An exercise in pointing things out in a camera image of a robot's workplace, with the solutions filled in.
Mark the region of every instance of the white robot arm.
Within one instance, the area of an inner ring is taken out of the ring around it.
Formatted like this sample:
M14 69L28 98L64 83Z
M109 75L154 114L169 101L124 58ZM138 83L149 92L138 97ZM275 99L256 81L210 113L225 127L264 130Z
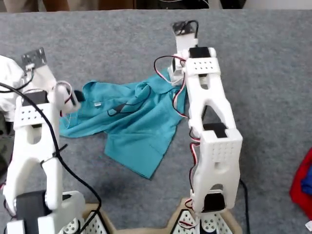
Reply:
M74 217L74 221L83 222L83 195L77 191L63 193L62 165L55 157L54 145L54 140L59 143L60 113L76 111L80 103L69 84L56 81L46 64L43 48L23 55L22 60L33 80L21 92L45 114L56 139L37 109L18 97L13 156L3 188L7 209L15 218L7 224L7 233L56 234ZM25 193L26 181L36 164L46 174L46 190Z
M197 23L196 31L191 23ZM171 82L186 83L189 127L200 139L200 157L190 197L197 216L223 212L234 206L239 184L239 155L242 136L235 125L231 105L225 97L221 71L214 48L198 47L198 22L173 24L177 53L168 68ZM211 106L221 123L205 123L202 114Z

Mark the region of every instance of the black cable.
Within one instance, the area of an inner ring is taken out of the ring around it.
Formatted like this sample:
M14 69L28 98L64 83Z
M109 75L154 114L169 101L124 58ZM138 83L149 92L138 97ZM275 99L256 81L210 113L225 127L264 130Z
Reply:
M34 76L35 76L35 72L34 72L34 70L32 69L30 80L29 80L28 82L26 82L25 84L23 84L21 87L17 88L16 90L21 90L21 89L25 88L30 82L33 81ZM0 91L0 94L7 94L7 93L11 93L11 92L13 92L13 91L11 91L11 90Z
M44 119L44 121L47 123L49 129L50 129L50 133L51 133L51 137L54 143L54 147L55 147L55 157L57 157L60 161L60 163L62 164L62 166L65 168L65 170L67 170L67 172L74 177L76 180L78 180L81 184L83 184L85 187L87 187L94 195L95 197L98 199L98 207L96 209L96 211L93 213L93 215L90 217L90 219L84 224L84 226L80 229L79 234L81 234L86 227L90 224L90 222L92 221L92 219L94 219L94 217L99 213L101 206L102 206L102 200L99 197L99 195L96 193L96 191L87 183L85 182L83 179L81 179L78 175L76 175L68 166L67 164L63 161L63 158L60 156L60 150L59 150L59 145L58 145L58 141L56 139L53 127L50 123L50 121L48 120L48 118L45 116L45 114L43 113L43 111L25 94L23 94L22 92L20 92L19 90L7 85L7 84L3 84L0 83L1 87L7 88L8 90L10 90L11 92L15 92L16 94L18 94L19 96L21 96L24 100L26 100L30 105L32 105L36 111L38 111L38 113L42 116L42 118Z
M247 189L246 184L242 181L242 179L239 179L239 183L243 186L243 189L244 189L246 229L247 229L247 234L250 234L249 207L248 207L248 189Z
M197 38L197 36L198 36L198 28L199 28L199 23L198 23L197 20L189 20L189 21L187 21L187 22L182 26L182 28L181 28L179 34L181 34L182 31L185 29L185 27L186 27L187 25L189 25L190 23L196 23L195 38Z
M138 110L141 109L141 107L144 105L144 103L145 103L145 102L147 101L147 99L150 97L151 92L152 92L152 88L149 86L149 93L148 93L147 97L146 97L144 100L139 101L138 103L135 103L135 104L127 104L127 103L124 104L124 106L136 106L136 105L138 105L138 104L141 103L140 106L139 106L135 111L121 112L121 111L122 111L122 109L121 109L120 111L116 111L116 113L114 113L114 114L110 114L110 113L109 113L109 110L107 110L107 115L108 115L109 117L114 117L114 116L116 116L116 115L118 115L118 114L133 114L133 113L137 112Z

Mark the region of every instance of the teal shirt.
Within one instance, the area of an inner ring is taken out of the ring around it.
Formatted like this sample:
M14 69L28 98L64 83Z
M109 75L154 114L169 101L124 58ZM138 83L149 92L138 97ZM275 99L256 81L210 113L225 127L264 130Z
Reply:
M60 121L60 135L108 134L105 154L145 178L151 178L176 132L181 117L172 107L180 86L158 75L124 85L91 81L84 85L81 108ZM184 112L185 90L177 109Z

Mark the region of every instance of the gray carpet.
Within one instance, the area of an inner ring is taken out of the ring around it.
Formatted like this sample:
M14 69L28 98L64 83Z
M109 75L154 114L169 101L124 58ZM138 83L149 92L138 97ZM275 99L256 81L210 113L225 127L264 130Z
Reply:
M308 233L308 219L291 203L288 191L312 146L311 11L0 14L0 54L20 60L24 52L43 46L56 78L75 88L91 79L139 81L153 74L156 57L175 52L170 23L184 19L198 19L199 44L218 53L225 93L244 137L240 169L250 193L252 232ZM105 139L105 134L62 138L69 143L63 157L99 192L118 228L165 226L181 197L189 194L192 157L186 121L151 181L104 156ZM44 186L44 173L37 168L28 190ZM64 189L96 201L67 173ZM233 213L245 230L241 188ZM1 229L8 219L1 209Z

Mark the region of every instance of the metal bracket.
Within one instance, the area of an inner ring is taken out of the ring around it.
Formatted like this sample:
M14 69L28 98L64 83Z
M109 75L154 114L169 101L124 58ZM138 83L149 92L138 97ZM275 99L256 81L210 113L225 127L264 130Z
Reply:
M193 27L187 21L179 21L172 24L172 29L176 36L195 33Z
M34 68L40 68L47 64L47 59L45 57L44 49L43 47L40 47L37 50L32 50L27 52L26 54L23 54L21 56L21 61L23 64L23 69L26 71L26 66L30 64L34 64Z

